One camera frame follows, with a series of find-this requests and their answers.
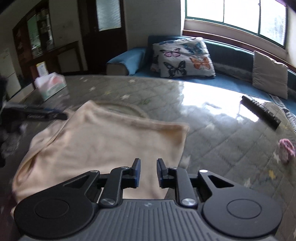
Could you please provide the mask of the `butterfly print pillow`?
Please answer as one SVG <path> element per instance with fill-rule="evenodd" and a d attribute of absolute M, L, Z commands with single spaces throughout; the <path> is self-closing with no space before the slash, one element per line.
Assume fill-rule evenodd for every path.
<path fill-rule="evenodd" d="M 207 46 L 201 37 L 166 40 L 152 45 L 151 71 L 162 78 L 216 75 Z"/>

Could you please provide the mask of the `black remote control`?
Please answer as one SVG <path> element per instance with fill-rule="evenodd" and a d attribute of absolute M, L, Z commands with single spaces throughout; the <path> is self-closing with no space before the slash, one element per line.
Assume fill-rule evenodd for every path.
<path fill-rule="evenodd" d="M 273 130 L 276 130 L 279 127 L 281 120 L 258 101 L 243 95 L 240 103 L 265 123 L 267 123 L 267 125 Z"/>

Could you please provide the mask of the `pink small toy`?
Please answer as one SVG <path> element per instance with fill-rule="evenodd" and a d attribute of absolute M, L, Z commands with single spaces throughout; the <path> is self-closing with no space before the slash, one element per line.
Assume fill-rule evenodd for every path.
<path fill-rule="evenodd" d="M 283 163 L 286 164 L 295 158 L 295 148 L 289 139 L 280 139 L 278 142 L 278 147 L 279 157 Z"/>

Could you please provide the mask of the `tissue box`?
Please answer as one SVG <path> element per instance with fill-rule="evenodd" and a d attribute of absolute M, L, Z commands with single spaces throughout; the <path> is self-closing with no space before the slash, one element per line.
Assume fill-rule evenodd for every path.
<path fill-rule="evenodd" d="M 56 72 L 36 78 L 34 84 L 43 101 L 46 101 L 67 86 L 65 77 Z"/>

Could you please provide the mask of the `plain beige pillow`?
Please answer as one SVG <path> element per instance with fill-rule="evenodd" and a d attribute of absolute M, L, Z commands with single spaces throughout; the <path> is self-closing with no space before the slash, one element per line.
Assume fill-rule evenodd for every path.
<path fill-rule="evenodd" d="M 288 98 L 288 67 L 269 56 L 254 51 L 252 86 L 269 94 Z"/>

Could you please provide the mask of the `green framed window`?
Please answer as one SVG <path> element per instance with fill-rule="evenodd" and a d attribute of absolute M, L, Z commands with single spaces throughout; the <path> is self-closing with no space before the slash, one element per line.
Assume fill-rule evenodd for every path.
<path fill-rule="evenodd" d="M 280 47 L 287 37 L 287 5 L 284 1 L 186 1 L 186 17 L 234 27 Z"/>

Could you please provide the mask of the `blue sofa bench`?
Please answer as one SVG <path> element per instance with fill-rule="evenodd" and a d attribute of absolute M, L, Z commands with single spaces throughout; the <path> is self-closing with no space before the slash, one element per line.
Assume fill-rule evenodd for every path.
<path fill-rule="evenodd" d="M 200 83 L 271 100 L 295 127 L 295 71 L 259 51 L 202 37 L 149 36 L 107 62 L 108 75 Z"/>

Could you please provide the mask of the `white refrigerator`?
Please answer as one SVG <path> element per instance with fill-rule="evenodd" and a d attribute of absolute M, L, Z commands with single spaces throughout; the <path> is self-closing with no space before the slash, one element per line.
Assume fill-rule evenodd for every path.
<path fill-rule="evenodd" d="M 15 68 L 12 63 L 9 49 L 5 49 L 0 55 L 1 76 L 7 79 L 6 92 L 9 98 L 12 98 L 19 90 L 19 83 Z"/>

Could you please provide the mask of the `cream beige garment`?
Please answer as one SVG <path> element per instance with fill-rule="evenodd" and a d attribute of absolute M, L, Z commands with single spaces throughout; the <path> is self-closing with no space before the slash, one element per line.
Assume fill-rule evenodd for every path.
<path fill-rule="evenodd" d="M 128 189 L 127 199 L 162 199 L 156 161 L 177 166 L 189 131 L 186 123 L 138 118 L 108 111 L 93 101 L 68 111 L 36 134 L 13 178 L 17 202 L 39 191 L 91 170 L 105 174 L 141 160 L 138 189 Z"/>

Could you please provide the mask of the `quilted star table cover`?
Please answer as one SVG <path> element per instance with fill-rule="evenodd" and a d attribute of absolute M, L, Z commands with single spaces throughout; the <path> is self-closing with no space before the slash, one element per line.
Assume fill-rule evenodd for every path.
<path fill-rule="evenodd" d="M 295 161 L 278 159 L 278 141 L 295 141 L 285 114 L 262 102 L 281 124 L 276 131 L 240 104 L 241 93 L 209 85 L 159 78 L 68 76 L 67 86 L 46 107 L 77 109 L 84 102 L 134 104 L 149 118 L 188 123 L 190 130 L 179 165 L 196 173 L 207 169 L 264 193 L 282 208 L 278 240 L 295 240 Z"/>

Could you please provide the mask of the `dark wooden door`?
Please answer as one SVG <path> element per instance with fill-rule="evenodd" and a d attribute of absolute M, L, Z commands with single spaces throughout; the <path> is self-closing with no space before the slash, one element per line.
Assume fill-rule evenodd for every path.
<path fill-rule="evenodd" d="M 78 1 L 87 71 L 106 74 L 107 62 L 127 50 L 123 1 Z"/>

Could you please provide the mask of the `dark wooden cabinet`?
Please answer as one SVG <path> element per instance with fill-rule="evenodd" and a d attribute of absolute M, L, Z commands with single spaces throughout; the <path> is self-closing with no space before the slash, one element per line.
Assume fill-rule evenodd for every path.
<path fill-rule="evenodd" d="M 13 38 L 22 70 L 22 84 L 32 83 L 44 62 L 49 73 L 68 74 L 83 70 L 78 41 L 59 44 L 53 33 L 49 1 L 40 1 L 13 28 Z"/>

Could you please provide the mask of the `round inset table stove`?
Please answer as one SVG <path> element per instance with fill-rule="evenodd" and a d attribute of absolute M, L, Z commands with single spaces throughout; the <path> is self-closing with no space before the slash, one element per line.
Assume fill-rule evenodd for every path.
<path fill-rule="evenodd" d="M 138 118 L 149 118 L 148 114 L 145 111 L 143 111 L 141 108 L 139 108 L 134 104 L 118 102 L 118 101 L 104 101 L 104 100 L 95 101 L 95 103 L 108 111 L 133 115 Z"/>

